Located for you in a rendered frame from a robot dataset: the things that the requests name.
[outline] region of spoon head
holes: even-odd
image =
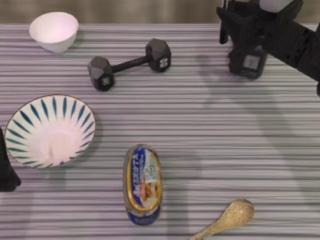
[[[225,229],[238,228],[250,222],[254,214],[255,207],[250,201],[238,199],[229,204],[218,221]]]

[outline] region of tin can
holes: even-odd
[[[161,212],[162,192],[156,151],[146,144],[131,147],[123,165],[123,196],[131,222],[141,226],[154,223]]]

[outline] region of blue stripe pattern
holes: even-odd
[[[10,146],[8,147],[8,150],[12,153],[12,156],[15,159],[19,160],[25,160],[29,159],[29,161],[21,162],[24,165],[28,165],[33,168],[50,168],[50,167],[56,167],[56,166],[62,166],[64,163],[60,164],[53,164],[48,163],[46,166],[44,166],[43,163],[38,161],[37,159],[33,159],[32,156],[29,156],[29,149],[28,149],[28,140],[30,136],[32,135],[32,131],[30,131],[30,126],[33,126],[36,128],[35,125],[35,119],[37,119],[37,123],[40,123],[41,125],[46,124],[43,119],[45,118],[44,115],[48,120],[50,120],[50,114],[49,110],[53,110],[55,119],[59,121],[58,119],[58,113],[62,113],[63,119],[66,119],[66,116],[70,114],[70,120],[72,121],[73,116],[76,118],[76,125],[81,123],[80,127],[75,126],[76,128],[79,128],[79,130],[82,133],[82,140],[81,144],[79,145],[76,152],[73,153],[72,157],[69,159],[75,159],[77,156],[82,154],[86,148],[90,145],[93,135],[95,133],[95,119],[92,114],[92,112],[88,111],[86,109],[85,104],[81,104],[78,100],[72,100],[72,102],[68,102],[68,98],[66,96],[63,97],[63,99],[58,98],[58,96],[52,96],[52,98],[49,98],[48,100],[41,99],[40,105],[30,103],[30,109],[31,112],[27,112],[25,110],[20,110],[19,114],[22,116],[22,121],[17,120],[21,118],[12,118],[13,124],[15,124],[17,127],[13,129],[9,128],[7,131],[11,133],[11,136],[6,136],[6,141]]]

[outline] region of striped tablecloth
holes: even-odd
[[[12,165],[22,179],[0,193],[1,240],[187,240],[237,199],[255,204],[251,224],[215,240],[320,238],[320,99],[316,82],[269,57],[262,78],[228,73],[230,44],[217,25],[82,25],[64,54],[44,51],[26,25],[0,25],[0,126],[48,94],[82,99],[97,119],[94,143],[72,165]],[[86,65],[144,54],[150,38],[171,47],[172,67],[116,75],[97,92]],[[152,226],[133,225],[122,195],[124,155],[144,143],[162,164],[164,199]]]

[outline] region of dumbbell handle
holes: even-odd
[[[114,65],[114,66],[111,67],[111,69],[112,69],[112,72],[115,74],[115,73],[130,69],[130,68],[133,68],[133,67],[137,67],[137,66],[140,66],[140,65],[143,65],[143,64],[147,64],[151,60],[152,60],[152,56],[151,55],[146,55],[146,56],[142,56],[142,57],[136,58],[136,59],[131,60],[131,61],[126,61],[124,63],[120,63],[118,65]]]

